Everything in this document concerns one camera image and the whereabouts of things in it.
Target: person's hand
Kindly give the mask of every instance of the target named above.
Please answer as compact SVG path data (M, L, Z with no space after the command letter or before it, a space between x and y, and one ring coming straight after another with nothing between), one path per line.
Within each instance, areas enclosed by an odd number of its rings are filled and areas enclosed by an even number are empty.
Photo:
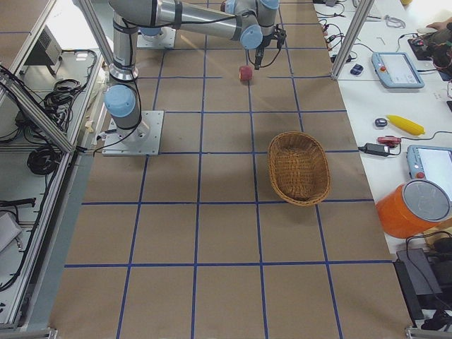
M447 21L437 21L435 23L431 23L430 25L427 25L426 27L434 28L435 30L445 30L448 22Z

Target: orange bucket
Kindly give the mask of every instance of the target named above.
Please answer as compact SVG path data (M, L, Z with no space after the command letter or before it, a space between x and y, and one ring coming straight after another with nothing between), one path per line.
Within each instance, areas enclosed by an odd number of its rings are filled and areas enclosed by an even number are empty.
M376 204L384 232L406 239L437 226L451 209L447 194L428 180L412 180Z

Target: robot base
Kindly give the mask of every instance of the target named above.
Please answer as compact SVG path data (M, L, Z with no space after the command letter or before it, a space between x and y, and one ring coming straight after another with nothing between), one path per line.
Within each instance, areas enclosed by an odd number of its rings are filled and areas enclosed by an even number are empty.
M163 111L142 111L142 119L150 127L148 137L143 142L136 144L117 143L116 145L108 146L102 150L102 154L105 156L158 155L163 115ZM109 129L115 128L116 124L112 119ZM119 141L119 137L116 133L107 134L105 145L113 144L117 141Z
M138 35L136 46L139 49L174 49L176 41L176 30L163 27L160 34L154 37L146 37Z

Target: yellow corn toy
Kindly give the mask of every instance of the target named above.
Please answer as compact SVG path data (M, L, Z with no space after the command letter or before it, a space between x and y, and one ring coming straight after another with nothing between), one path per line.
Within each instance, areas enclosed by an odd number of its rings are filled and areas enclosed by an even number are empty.
M399 117L398 115L386 115L386 117L394 126L408 132L409 134L412 134L413 136L425 134L424 127L411 120Z

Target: wicker basket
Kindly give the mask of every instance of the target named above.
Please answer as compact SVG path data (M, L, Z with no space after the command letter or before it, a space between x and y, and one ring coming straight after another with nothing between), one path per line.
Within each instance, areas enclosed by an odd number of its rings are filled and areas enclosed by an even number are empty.
M268 171L276 194L298 206L320 203L330 191L325 151L305 133L285 132L271 141Z

